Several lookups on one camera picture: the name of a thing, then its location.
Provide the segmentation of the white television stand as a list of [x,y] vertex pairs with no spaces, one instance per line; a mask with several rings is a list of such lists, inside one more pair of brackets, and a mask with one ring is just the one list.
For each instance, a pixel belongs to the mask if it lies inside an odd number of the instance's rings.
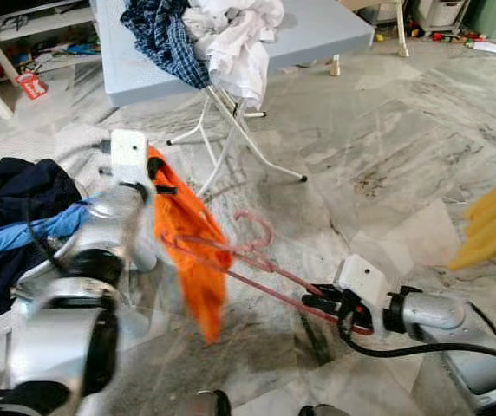
[[92,0],[0,0],[0,45],[18,73],[101,59]]

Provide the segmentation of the blue garment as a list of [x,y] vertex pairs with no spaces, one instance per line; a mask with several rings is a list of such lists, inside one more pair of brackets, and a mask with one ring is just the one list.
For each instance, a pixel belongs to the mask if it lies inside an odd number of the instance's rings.
[[[75,234],[88,218],[87,201],[79,201],[51,218],[34,219],[31,229],[37,238],[66,238]],[[33,243],[33,234],[24,222],[0,226],[0,253]]]

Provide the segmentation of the blue plaid shirt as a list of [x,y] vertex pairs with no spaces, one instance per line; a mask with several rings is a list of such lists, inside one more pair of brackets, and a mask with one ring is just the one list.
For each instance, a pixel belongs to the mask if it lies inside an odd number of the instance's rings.
[[207,88],[208,70],[182,20],[188,7],[188,0],[125,0],[120,21],[133,33],[134,48],[160,70],[192,88]]

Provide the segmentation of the red can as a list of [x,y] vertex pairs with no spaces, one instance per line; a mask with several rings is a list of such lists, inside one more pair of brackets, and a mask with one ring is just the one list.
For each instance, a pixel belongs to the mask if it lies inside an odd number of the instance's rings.
[[16,82],[22,88],[26,98],[31,101],[42,98],[49,93],[49,88],[35,72],[22,73],[16,78]]

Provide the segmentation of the reddish brown plastic hanger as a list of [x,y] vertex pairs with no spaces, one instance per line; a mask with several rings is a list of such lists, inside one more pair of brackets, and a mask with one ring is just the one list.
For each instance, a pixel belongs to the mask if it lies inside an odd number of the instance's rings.
[[[306,289],[307,292],[315,294],[323,293],[327,289],[326,285],[311,284],[311,282],[308,282],[288,270],[283,269],[283,267],[280,267],[277,263],[273,262],[267,257],[267,255],[265,255],[264,250],[267,249],[268,246],[271,246],[273,241],[273,229],[271,227],[271,223],[268,223],[265,219],[253,214],[252,211],[237,211],[233,217],[236,218],[237,221],[245,219],[245,221],[258,226],[260,234],[257,239],[248,239],[247,242],[241,242],[239,244],[232,244],[228,242],[228,239],[225,240],[225,244],[221,245],[220,249],[227,250],[227,252],[232,254],[232,266],[236,262],[241,262],[249,267],[252,267],[254,270],[260,270],[260,272],[280,275],[281,277],[286,278],[286,280],[296,283],[296,285],[300,286],[301,289]],[[245,275],[238,274],[232,269],[232,266],[225,273],[225,279],[227,277],[235,278],[235,280],[244,283],[244,285],[249,286],[249,288],[260,290],[261,293],[276,298],[276,300],[284,302],[284,304],[290,305],[292,308],[303,312],[301,309],[301,305],[304,305],[303,302],[293,300],[293,298],[280,294],[276,290],[268,288],[268,286],[252,281]],[[320,309],[323,310],[324,313],[330,314],[329,308],[331,305],[306,306],[311,306],[312,308]],[[324,321],[336,324],[336,317],[334,316],[334,320]],[[372,325],[371,330],[355,330],[355,333],[358,335],[371,335],[374,333],[374,325]]]

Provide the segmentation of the grey folding table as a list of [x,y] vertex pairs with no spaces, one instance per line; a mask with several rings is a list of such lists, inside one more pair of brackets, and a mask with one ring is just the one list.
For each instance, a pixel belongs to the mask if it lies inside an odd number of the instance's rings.
[[[125,0],[90,0],[95,13],[104,90],[114,107],[190,94],[176,76],[154,66],[134,48],[133,33],[121,24]],[[374,41],[374,28],[336,0],[283,0],[286,16],[276,41],[264,45],[269,73],[334,55],[366,50]]]

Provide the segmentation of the navy garment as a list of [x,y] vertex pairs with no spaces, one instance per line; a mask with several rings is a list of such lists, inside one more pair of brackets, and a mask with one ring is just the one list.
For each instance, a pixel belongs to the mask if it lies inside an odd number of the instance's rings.
[[13,305],[13,289],[21,277],[49,258],[36,245],[50,237],[37,238],[31,222],[54,217],[79,201],[76,183],[52,159],[0,159],[0,226],[24,222],[33,234],[30,245],[0,253],[0,316]]

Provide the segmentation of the white metal table legs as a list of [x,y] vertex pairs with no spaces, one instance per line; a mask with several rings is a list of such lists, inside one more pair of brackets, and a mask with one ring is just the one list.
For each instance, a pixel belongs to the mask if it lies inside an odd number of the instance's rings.
[[[243,104],[243,100],[237,100],[232,98],[227,91],[223,88],[217,88],[215,86],[210,86],[205,88],[206,98],[203,104],[203,110],[201,110],[196,126],[192,128],[192,130],[185,131],[185,133],[175,136],[173,139],[169,139],[166,141],[168,146],[172,146],[173,144],[180,143],[183,139],[187,139],[188,136],[195,135],[196,133],[200,135],[200,138],[203,139],[203,143],[205,144],[206,151],[209,155],[210,162],[213,163],[215,167],[213,167],[212,173],[209,174],[209,177],[206,179],[204,184],[200,187],[199,190],[196,191],[197,197],[204,197],[207,192],[210,190],[210,186],[212,186],[213,182],[216,181],[220,172],[223,171],[224,161],[227,158],[227,154],[232,150],[232,135],[233,132],[236,132],[240,135],[240,138],[244,140],[245,143],[248,144],[248,147],[251,148],[252,154],[256,155],[256,158],[259,159],[264,166],[271,167],[271,169],[279,170],[280,172],[291,175],[291,177],[296,177],[299,182],[307,182],[308,177],[306,174],[301,174],[299,172],[295,172],[291,169],[286,169],[286,167],[279,166],[278,164],[272,163],[270,159],[265,156],[264,152],[261,151],[260,147],[256,143],[256,140],[253,139],[251,130],[247,124],[245,124],[245,119],[248,118],[265,118],[267,116],[267,112],[258,111],[258,112],[248,112],[245,110],[245,106]],[[231,124],[231,131],[228,132],[226,139],[228,142],[225,143],[223,151],[218,156],[215,154],[215,146],[210,142],[209,136],[205,130],[205,116],[209,110],[209,107],[216,106],[216,108],[225,116],[225,119]]]

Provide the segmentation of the white drawer cart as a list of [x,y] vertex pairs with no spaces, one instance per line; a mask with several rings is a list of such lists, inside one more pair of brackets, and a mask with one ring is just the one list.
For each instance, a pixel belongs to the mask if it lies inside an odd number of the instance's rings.
[[414,20],[427,32],[458,31],[471,0],[414,0]]

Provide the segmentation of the orange shirt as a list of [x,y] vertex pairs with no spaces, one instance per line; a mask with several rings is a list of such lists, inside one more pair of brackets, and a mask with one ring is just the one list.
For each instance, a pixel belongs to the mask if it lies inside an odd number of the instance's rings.
[[[148,158],[162,158],[153,146],[147,153]],[[175,265],[182,298],[200,333],[207,343],[217,343],[225,304],[225,273],[232,266],[232,254],[220,249],[225,235],[203,201],[175,171],[173,174],[178,193],[154,198],[154,237]]]

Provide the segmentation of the white shirt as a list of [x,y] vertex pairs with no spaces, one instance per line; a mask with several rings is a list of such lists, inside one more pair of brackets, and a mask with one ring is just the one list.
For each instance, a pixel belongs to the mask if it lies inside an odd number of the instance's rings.
[[187,0],[182,13],[196,56],[210,83],[261,108],[271,56],[264,45],[275,41],[286,11],[281,0]]

